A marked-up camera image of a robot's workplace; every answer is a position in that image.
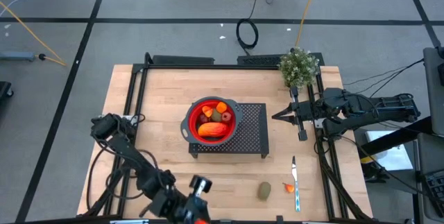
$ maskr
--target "wheel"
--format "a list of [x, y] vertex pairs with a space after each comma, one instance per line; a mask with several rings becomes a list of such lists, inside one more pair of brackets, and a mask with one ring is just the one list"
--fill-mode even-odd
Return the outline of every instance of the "wheel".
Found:
[[11, 89], [9, 89], [9, 90], [8, 90], [8, 93], [6, 93], [6, 96], [7, 96], [7, 97], [14, 96], [14, 91], [11, 90]]

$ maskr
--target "black metal frame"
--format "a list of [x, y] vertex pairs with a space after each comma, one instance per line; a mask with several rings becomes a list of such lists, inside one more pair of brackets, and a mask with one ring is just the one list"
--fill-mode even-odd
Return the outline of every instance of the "black metal frame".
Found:
[[[146, 77], [149, 69], [246, 69], [246, 70], [278, 70], [278, 67], [275, 65], [242, 65], [242, 64], [211, 64], [211, 65], [203, 65], [203, 64], [154, 64], [150, 55], [145, 55], [145, 63], [144, 64], [134, 64], [133, 70], [131, 73], [130, 78], [130, 84], [128, 87], [128, 94], [126, 97], [126, 104], [123, 113], [124, 114], [130, 114], [130, 106], [131, 102], [133, 100], [133, 94], [134, 94], [134, 88], [135, 88], [135, 82], [136, 77], [139, 72], [142, 72], [142, 79], [140, 80], [140, 87], [139, 87], [139, 93], [137, 95], [137, 104], [135, 108], [135, 115], [140, 115], [140, 112], [142, 111], [142, 101], [144, 97], [144, 89], [146, 85]], [[324, 90], [323, 88], [323, 82], [321, 74], [317, 75], [316, 82], [318, 86], [318, 91], [322, 92]], [[311, 103], [314, 103], [316, 100], [314, 98], [314, 91], [313, 87], [310, 85], [308, 87], [309, 92], [309, 100]], [[318, 143], [318, 153], [319, 158], [321, 158], [321, 155], [324, 153], [324, 148], [322, 145], [322, 137], [319, 132], [315, 129], [315, 137]], [[329, 144], [330, 149], [330, 155], [331, 155], [331, 163], [332, 163], [332, 169], [336, 177], [339, 179], [339, 182], [341, 181], [341, 173], [339, 171], [339, 163], [337, 159], [336, 149], [334, 146], [334, 143]], [[118, 157], [115, 158], [114, 164], [112, 167], [112, 172], [114, 172], [116, 169], [119, 168], [121, 161]], [[334, 215], [334, 208], [333, 208], [333, 200], [332, 200], [332, 194], [330, 190], [330, 184], [328, 177], [326, 174], [322, 171], [322, 180], [323, 180], [323, 188], [324, 188], [324, 194], [325, 194], [325, 204], [327, 207], [327, 215], [330, 221], [337, 220], [341, 221], [342, 223], [347, 222], [348, 219], [348, 211], [347, 207], [345, 205], [345, 202], [343, 201], [342, 197], [338, 195], [339, 199], [339, 206], [341, 209], [341, 219], [335, 218]], [[121, 188], [121, 196], [126, 196], [128, 191], [128, 181], [129, 181], [129, 174], [124, 175], [123, 177], [123, 183]], [[104, 214], [108, 215], [111, 214], [111, 205], [112, 205], [113, 197], [111, 196], [110, 199], [108, 199], [107, 204], [105, 205], [105, 211]], [[125, 200], [119, 200], [119, 207], [117, 210], [117, 216], [120, 216], [120, 218], [123, 218], [123, 212], [125, 207]], [[153, 220], [156, 223], [166, 223], [166, 220]], [[233, 221], [236, 223], [275, 223], [275, 221]], [[301, 223], [300, 221], [283, 221], [283, 223]]]

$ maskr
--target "wooden tabletop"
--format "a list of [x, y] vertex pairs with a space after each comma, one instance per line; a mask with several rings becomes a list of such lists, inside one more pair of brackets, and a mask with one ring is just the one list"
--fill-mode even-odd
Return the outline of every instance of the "wooden tabletop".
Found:
[[[114, 67], [104, 114], [123, 113], [131, 69], [132, 65]], [[321, 72], [325, 88], [342, 87], [338, 67], [321, 67]], [[196, 160], [188, 153], [188, 143], [180, 134], [180, 122], [191, 103], [206, 96], [230, 98], [238, 103], [266, 104], [270, 146], [266, 159], [261, 159], [260, 155], [200, 154]], [[299, 95], [299, 101], [305, 100], [308, 100], [306, 89]], [[289, 102], [289, 90], [284, 86], [280, 71], [149, 69], [142, 105], [146, 120], [139, 125], [135, 146], [151, 151], [161, 169], [171, 170], [176, 177], [177, 188], [185, 195], [191, 191], [188, 185], [194, 174], [210, 179], [213, 182], [211, 191], [202, 197], [208, 201], [210, 217], [214, 220], [272, 221], [277, 215], [283, 215], [286, 221], [328, 221], [321, 169], [313, 150], [313, 126], [306, 122], [308, 140], [298, 141], [296, 126], [271, 119], [271, 115], [286, 108]], [[351, 131], [345, 135], [353, 138]], [[95, 145], [91, 162], [99, 151], [100, 148]], [[343, 186], [364, 213], [372, 216], [356, 146], [349, 141], [338, 140], [336, 152]], [[294, 155], [298, 167], [300, 212], [295, 211], [294, 194], [287, 193], [282, 184], [293, 183], [291, 158]], [[94, 168], [92, 203], [104, 190], [113, 160], [112, 155], [104, 153]], [[256, 196], [261, 182], [271, 184], [271, 194], [265, 202]], [[335, 214], [340, 217], [336, 190], [330, 185]], [[138, 193], [135, 179], [131, 179], [128, 196]], [[86, 212], [85, 195], [86, 181], [78, 207], [79, 214]], [[143, 196], [128, 200], [124, 218], [137, 218], [149, 203], [150, 200]], [[151, 213], [145, 217], [155, 218]]]

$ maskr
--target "red bowl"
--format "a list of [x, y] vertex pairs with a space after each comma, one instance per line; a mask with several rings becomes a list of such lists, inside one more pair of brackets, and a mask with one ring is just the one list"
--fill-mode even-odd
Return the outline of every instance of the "red bowl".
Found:
[[[231, 120], [227, 123], [228, 132], [223, 137], [201, 137], [198, 134], [197, 123], [199, 116], [203, 114], [202, 107], [208, 106], [211, 108], [216, 108], [217, 104], [224, 102], [227, 105], [227, 112], [231, 114]], [[233, 100], [226, 100], [218, 97], [206, 97], [192, 104], [188, 110], [187, 117], [181, 124], [181, 132], [185, 140], [190, 143], [199, 143], [208, 146], [220, 145], [233, 136], [236, 132], [237, 126], [242, 119], [242, 111], [240, 106]]]

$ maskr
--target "green plant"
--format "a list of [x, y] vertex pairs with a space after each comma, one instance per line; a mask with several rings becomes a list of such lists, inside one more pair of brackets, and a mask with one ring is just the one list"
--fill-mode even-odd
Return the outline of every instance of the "green plant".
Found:
[[287, 87], [302, 88], [314, 83], [319, 74], [319, 60], [309, 51], [296, 47], [280, 58], [278, 64]]

